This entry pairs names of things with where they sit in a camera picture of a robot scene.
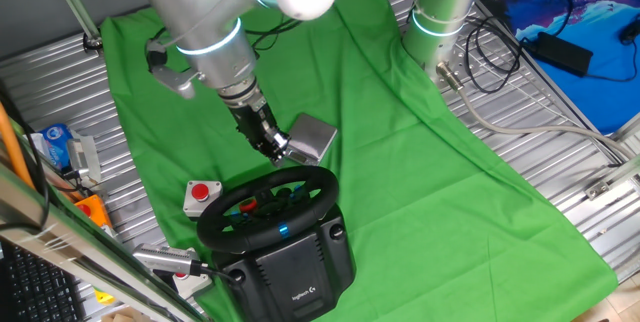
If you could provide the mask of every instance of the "green cloth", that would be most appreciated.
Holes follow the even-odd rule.
[[[261,10],[243,23],[280,18]],[[186,182],[229,189],[272,167],[214,90],[196,84],[183,100],[147,72],[144,45],[161,27],[152,10],[104,22],[111,93],[168,243],[209,259],[182,213]],[[187,66],[174,49],[169,61]],[[340,181],[357,274],[319,320],[566,322],[617,286],[571,223],[451,114],[403,50],[387,0],[337,0],[282,34],[255,73],[281,128],[305,112],[339,129],[322,165]],[[220,287],[198,302],[239,320]]]

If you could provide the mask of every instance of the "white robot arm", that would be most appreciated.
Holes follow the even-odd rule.
[[[256,58],[239,16],[252,8],[280,8],[288,16],[321,16],[334,0],[149,0],[172,36],[147,44],[149,71],[185,98],[194,97],[192,79],[217,90],[242,132],[256,150],[278,165],[289,136],[280,131],[260,91],[253,69]],[[191,69],[178,73],[165,66],[166,48],[175,43]]]
[[[260,91],[253,69],[256,58],[240,15],[252,8],[279,8],[289,17],[310,20],[324,14],[334,0],[149,0],[172,36],[147,44],[149,71],[185,98],[194,97],[192,79],[217,90],[256,150],[278,165],[289,136],[280,131]],[[473,0],[417,0],[405,49],[427,71],[450,53]],[[191,69],[178,73],[165,66],[166,48],[176,44]]]

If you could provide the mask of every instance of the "steering wheel button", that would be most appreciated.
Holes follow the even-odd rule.
[[[240,212],[242,212],[243,214],[251,213],[256,208],[258,208],[258,201],[256,201],[255,198],[249,201],[244,201],[240,203],[239,208],[240,208]]]
[[[191,196],[198,202],[204,202],[209,198],[209,187],[204,183],[198,183],[191,189]]]

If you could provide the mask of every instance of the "logitech logo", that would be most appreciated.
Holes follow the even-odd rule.
[[[309,287],[309,289],[308,289],[308,290],[306,290],[306,291],[304,291],[304,292],[302,292],[302,293],[298,293],[297,295],[295,295],[295,296],[291,297],[291,300],[293,300],[293,301],[299,301],[299,300],[300,300],[300,298],[302,298],[302,297],[304,297],[304,296],[306,296],[306,295],[308,295],[308,294],[311,294],[311,293],[313,293],[313,292],[315,292],[315,291],[316,291],[316,288],[315,288],[315,287],[313,287],[313,286],[311,286],[311,287]]]

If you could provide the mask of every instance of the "black steering wheel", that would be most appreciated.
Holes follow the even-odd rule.
[[[271,189],[295,182],[304,182],[296,191],[307,198],[297,198],[292,192],[291,199],[296,203],[288,202],[288,189],[285,196],[272,195]],[[315,190],[319,190],[318,194],[310,197],[309,192]],[[252,201],[258,204],[255,213],[224,215],[236,204],[254,196],[258,199]],[[313,226],[337,199],[338,180],[328,169],[310,166],[281,169],[234,188],[212,202],[198,219],[198,238],[213,251],[236,254],[253,251]],[[243,223],[235,223],[234,218]]]

